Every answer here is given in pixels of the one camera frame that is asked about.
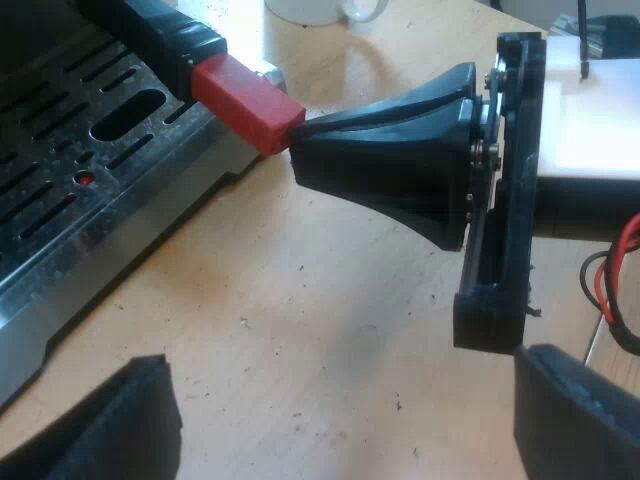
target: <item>stainless steel grate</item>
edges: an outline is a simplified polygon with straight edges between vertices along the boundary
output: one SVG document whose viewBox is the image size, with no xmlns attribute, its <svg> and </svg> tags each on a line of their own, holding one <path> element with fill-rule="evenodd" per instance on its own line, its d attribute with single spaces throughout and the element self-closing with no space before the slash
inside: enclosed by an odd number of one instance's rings
<svg viewBox="0 0 640 480">
<path fill-rule="evenodd" d="M 256 156 L 95 31 L 0 84 L 0 404 L 70 319 Z"/>
</svg>

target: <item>wooden table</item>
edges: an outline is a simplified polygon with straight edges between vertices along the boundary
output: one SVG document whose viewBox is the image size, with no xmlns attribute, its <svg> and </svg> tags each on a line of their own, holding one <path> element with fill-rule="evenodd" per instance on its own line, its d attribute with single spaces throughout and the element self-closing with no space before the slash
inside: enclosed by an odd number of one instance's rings
<svg viewBox="0 0 640 480">
<path fill-rule="evenodd" d="M 311 116 L 400 93 L 463 61 L 477 62 L 482 79 L 496 34 L 533 28 L 472 0 L 392 0 L 370 24 L 322 28 L 288 24 L 261 0 L 178 4 L 218 26 L 240 58 L 279 65 Z M 577 271 L 601 247 L 534 241 L 543 317 L 528 321 L 526 343 L 591 351 L 599 370 L 629 385 L 638 364 L 625 359 L 635 370 L 617 373 L 606 329 L 590 349 L 599 318 Z M 0 417 L 0 456 L 132 356 L 164 352 L 184 421 L 181 479 L 523 478 L 512 359 L 452 347 L 462 257 L 298 187 L 288 153 L 269 158 L 59 346 Z"/>
</svg>

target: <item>bolt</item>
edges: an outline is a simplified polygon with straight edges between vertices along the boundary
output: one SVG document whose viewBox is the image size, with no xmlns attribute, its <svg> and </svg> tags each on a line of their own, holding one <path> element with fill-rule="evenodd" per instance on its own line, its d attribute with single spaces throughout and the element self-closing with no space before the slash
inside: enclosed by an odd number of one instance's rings
<svg viewBox="0 0 640 480">
<path fill-rule="evenodd" d="M 496 80 L 498 81 L 498 91 L 504 91 L 507 88 L 507 72 L 499 71 L 496 75 Z"/>
<path fill-rule="evenodd" d="M 489 160 L 489 165 L 493 170 L 497 170 L 499 167 L 496 167 L 498 163 L 498 154 L 500 153 L 500 146 L 497 143 L 492 143 L 486 149 L 487 158 Z"/>
</svg>

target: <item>screw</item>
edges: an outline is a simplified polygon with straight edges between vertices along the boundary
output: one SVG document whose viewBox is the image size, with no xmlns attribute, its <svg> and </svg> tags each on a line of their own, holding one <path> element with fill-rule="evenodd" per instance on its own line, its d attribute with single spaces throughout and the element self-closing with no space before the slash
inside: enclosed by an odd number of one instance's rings
<svg viewBox="0 0 640 480">
<path fill-rule="evenodd" d="M 505 88 L 507 88 L 507 72 L 499 71 L 496 75 L 496 80 L 498 81 L 499 92 L 502 92 Z"/>
</svg>

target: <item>black 3d printed part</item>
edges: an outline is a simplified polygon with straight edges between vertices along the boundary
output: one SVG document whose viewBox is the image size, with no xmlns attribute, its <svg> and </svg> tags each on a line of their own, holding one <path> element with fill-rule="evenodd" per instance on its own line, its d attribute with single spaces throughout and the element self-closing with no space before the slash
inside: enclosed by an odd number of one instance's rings
<svg viewBox="0 0 640 480">
<path fill-rule="evenodd" d="M 134 358 L 0 460 L 0 479 L 171 480 L 181 427 L 164 356 Z"/>
</svg>

